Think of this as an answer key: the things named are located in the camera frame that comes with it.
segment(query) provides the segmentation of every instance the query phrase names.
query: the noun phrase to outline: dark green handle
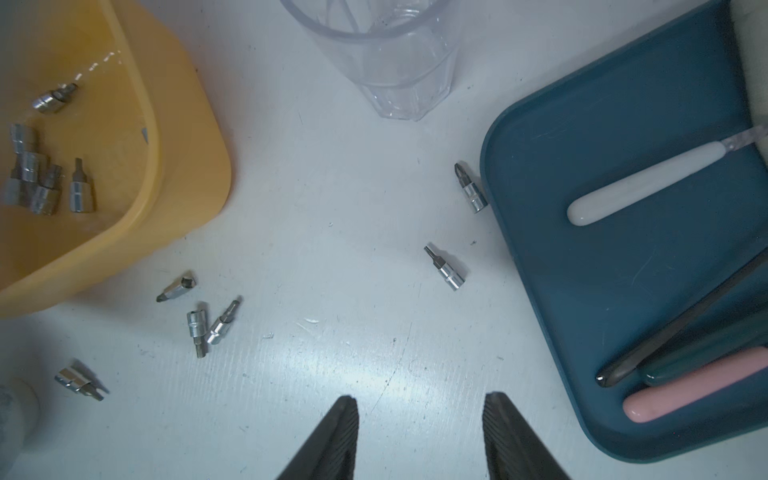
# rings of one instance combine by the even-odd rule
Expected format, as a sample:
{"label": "dark green handle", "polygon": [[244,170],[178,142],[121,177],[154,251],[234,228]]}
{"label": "dark green handle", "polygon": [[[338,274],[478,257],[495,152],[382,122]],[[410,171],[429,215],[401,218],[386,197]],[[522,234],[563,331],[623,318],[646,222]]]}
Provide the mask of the dark green handle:
{"label": "dark green handle", "polygon": [[743,347],[768,344],[768,308],[705,335],[640,366],[646,385],[659,386]]}

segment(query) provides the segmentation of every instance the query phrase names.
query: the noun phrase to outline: phillips bit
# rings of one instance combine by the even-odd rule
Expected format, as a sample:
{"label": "phillips bit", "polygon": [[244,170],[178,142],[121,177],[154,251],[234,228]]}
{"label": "phillips bit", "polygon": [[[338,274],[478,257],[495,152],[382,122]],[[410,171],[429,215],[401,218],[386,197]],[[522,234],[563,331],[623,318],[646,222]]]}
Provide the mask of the phillips bit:
{"label": "phillips bit", "polygon": [[62,369],[54,377],[54,380],[67,387],[72,392],[92,397],[99,402],[104,399],[98,390],[96,390],[96,387],[94,387],[93,382],[90,379],[85,378],[84,375],[72,367]]}
{"label": "phillips bit", "polygon": [[469,178],[469,175],[467,175],[464,168],[461,165],[456,164],[453,166],[453,170],[456,172],[458,183],[464,189],[464,193],[467,195],[469,203],[472,205],[472,208],[475,209],[475,213],[478,213],[480,210],[487,207],[488,202],[485,201],[485,197],[482,196],[478,186],[472,183],[472,179]]}
{"label": "phillips bit", "polygon": [[205,309],[195,310],[187,314],[187,325],[190,327],[190,336],[194,342],[197,358],[205,357],[204,337],[208,328],[208,315]]}
{"label": "phillips bit", "polygon": [[235,319],[235,310],[237,310],[239,305],[240,300],[234,300],[227,310],[216,319],[216,322],[210,327],[208,337],[205,339],[206,342],[210,345],[216,345],[221,341],[221,338],[227,333],[227,330],[230,329],[232,320]]}
{"label": "phillips bit", "polygon": [[448,265],[442,257],[435,255],[435,253],[432,252],[429,247],[424,247],[424,250],[426,253],[429,253],[429,256],[432,258],[432,262],[435,264],[435,268],[440,270],[440,273],[445,279],[445,282],[450,285],[451,288],[453,288],[454,292],[458,290],[461,285],[464,285],[464,279],[462,276],[459,275],[452,266]]}

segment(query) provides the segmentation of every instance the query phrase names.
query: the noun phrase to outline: flathead bit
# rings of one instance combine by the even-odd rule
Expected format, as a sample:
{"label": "flathead bit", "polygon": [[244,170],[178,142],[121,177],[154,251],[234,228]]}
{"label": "flathead bit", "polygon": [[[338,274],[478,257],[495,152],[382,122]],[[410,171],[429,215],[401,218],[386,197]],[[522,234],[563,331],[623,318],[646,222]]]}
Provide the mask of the flathead bit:
{"label": "flathead bit", "polygon": [[453,269],[441,256],[435,255],[429,247],[424,247],[426,253],[432,258],[432,262],[435,264],[435,268],[440,271],[443,280],[451,286],[453,291],[458,290],[461,285],[464,285],[464,279]]}

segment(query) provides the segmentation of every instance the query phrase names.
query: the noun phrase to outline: white table surface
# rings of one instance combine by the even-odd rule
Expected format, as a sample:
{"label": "white table surface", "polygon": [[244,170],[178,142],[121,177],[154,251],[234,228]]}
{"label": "white table surface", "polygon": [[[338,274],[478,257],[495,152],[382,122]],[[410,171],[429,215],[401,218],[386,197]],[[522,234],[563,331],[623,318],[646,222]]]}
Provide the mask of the white table surface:
{"label": "white table surface", "polygon": [[[504,108],[699,2],[473,2],[453,92],[412,123],[378,118],[277,0],[144,0],[199,68],[232,193],[205,227],[4,324],[6,366],[43,408],[8,478],[272,479],[343,394],[359,405],[357,478],[485,478],[493,390],[577,480],[765,478],[768,429],[651,465],[595,448],[491,209],[472,214],[452,168],[478,174]],[[465,268],[458,292],[428,242]],[[155,303],[186,269],[199,287]],[[185,313],[237,295],[230,335],[196,359]],[[55,384],[72,358],[103,402]]]}

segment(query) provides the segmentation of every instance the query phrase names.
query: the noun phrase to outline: white handle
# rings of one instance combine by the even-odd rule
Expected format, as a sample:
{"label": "white handle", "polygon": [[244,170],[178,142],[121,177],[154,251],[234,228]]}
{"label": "white handle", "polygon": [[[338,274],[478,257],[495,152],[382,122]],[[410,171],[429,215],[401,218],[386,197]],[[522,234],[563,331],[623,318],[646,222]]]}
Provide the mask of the white handle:
{"label": "white handle", "polygon": [[568,219],[583,227],[669,187],[723,158],[727,150],[712,141],[586,194],[568,207]]}

